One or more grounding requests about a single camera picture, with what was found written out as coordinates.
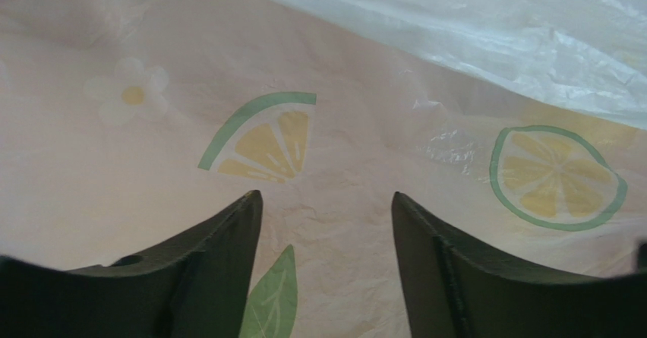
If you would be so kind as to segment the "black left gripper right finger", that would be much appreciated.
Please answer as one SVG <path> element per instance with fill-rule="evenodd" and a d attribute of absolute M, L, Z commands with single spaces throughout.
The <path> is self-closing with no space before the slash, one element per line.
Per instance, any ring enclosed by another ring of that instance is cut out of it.
<path fill-rule="evenodd" d="M 646 247 L 634 273 L 541 266 L 438 219 L 397 192 L 393 237 L 413 337 L 644 337 Z"/>

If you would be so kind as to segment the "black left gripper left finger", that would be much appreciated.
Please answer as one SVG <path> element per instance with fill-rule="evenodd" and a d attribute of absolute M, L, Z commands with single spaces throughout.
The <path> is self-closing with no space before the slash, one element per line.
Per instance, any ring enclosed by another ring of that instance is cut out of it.
<path fill-rule="evenodd" d="M 3 337 L 237 337 L 263 212 L 250 191 L 208 220 L 107 267 L 1 259 Z"/>

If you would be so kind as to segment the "white printed plastic bag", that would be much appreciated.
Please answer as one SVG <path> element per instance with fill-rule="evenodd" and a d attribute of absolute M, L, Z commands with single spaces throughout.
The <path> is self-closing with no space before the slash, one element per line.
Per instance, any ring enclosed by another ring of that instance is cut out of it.
<path fill-rule="evenodd" d="M 1 0 L 1 259 L 250 191 L 237 337 L 413 337 L 391 207 L 596 278 L 646 247 L 646 0 Z"/>

